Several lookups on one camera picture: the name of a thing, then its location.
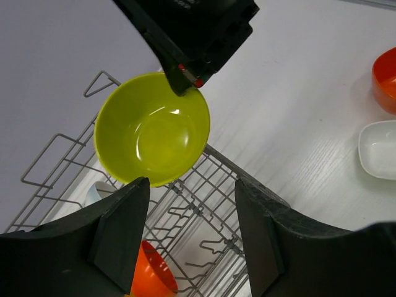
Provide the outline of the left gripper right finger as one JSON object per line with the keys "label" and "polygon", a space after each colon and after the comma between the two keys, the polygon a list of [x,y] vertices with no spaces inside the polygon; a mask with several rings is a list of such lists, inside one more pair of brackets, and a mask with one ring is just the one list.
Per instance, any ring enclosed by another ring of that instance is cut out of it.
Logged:
{"label": "left gripper right finger", "polygon": [[321,223],[240,178],[235,201],[253,296],[394,296],[395,223]]}

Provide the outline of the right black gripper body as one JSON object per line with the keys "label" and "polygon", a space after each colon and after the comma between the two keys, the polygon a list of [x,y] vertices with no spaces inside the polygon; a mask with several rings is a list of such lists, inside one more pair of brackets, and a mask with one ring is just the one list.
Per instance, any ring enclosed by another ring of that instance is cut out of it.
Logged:
{"label": "right black gripper body", "polygon": [[185,69],[209,80],[253,29],[254,1],[115,1],[165,71]]}

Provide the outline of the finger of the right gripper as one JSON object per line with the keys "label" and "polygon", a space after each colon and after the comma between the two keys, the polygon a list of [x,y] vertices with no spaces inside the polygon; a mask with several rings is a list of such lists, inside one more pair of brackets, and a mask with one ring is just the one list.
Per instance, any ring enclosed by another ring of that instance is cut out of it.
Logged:
{"label": "finger of the right gripper", "polygon": [[185,96],[190,89],[201,88],[204,80],[196,77],[183,64],[164,63],[163,72],[177,96]]}

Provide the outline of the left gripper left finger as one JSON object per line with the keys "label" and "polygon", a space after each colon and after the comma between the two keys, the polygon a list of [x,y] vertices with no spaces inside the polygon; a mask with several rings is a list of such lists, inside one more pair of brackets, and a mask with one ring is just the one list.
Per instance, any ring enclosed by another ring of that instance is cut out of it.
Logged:
{"label": "left gripper left finger", "polygon": [[149,180],[138,178],[70,215],[1,235],[1,295],[129,294],[149,199]]}

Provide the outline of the white round bowl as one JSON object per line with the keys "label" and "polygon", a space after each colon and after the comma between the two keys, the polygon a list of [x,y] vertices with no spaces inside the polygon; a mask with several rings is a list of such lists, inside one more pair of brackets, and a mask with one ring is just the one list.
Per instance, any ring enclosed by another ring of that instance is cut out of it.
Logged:
{"label": "white round bowl", "polygon": [[112,195],[112,193],[115,191],[116,188],[113,185],[104,183],[102,181],[95,182],[87,191],[84,207],[87,207]]}

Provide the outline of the green plastic bowl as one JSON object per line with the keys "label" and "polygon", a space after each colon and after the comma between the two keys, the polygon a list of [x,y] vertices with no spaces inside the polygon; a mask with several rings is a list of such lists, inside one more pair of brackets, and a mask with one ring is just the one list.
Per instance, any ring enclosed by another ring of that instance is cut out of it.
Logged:
{"label": "green plastic bowl", "polygon": [[152,187],[168,184],[200,158],[210,134],[203,94],[179,97],[165,74],[137,76],[117,87],[95,120],[93,143],[101,166],[127,184],[146,177]]}

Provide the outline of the orange round plastic bowl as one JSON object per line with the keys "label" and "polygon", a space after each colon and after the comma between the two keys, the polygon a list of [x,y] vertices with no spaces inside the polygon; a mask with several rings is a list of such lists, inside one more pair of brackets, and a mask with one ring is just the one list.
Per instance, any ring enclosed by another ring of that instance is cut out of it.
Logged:
{"label": "orange round plastic bowl", "polygon": [[176,296],[178,285],[167,263],[146,240],[140,244],[131,296]]}

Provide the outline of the white square bowl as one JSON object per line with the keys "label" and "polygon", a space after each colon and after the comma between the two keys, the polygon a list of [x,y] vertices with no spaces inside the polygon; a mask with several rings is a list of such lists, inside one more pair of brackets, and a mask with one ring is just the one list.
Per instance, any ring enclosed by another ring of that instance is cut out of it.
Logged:
{"label": "white square bowl", "polygon": [[358,155],[367,174],[395,181],[395,120],[367,125],[359,135]]}

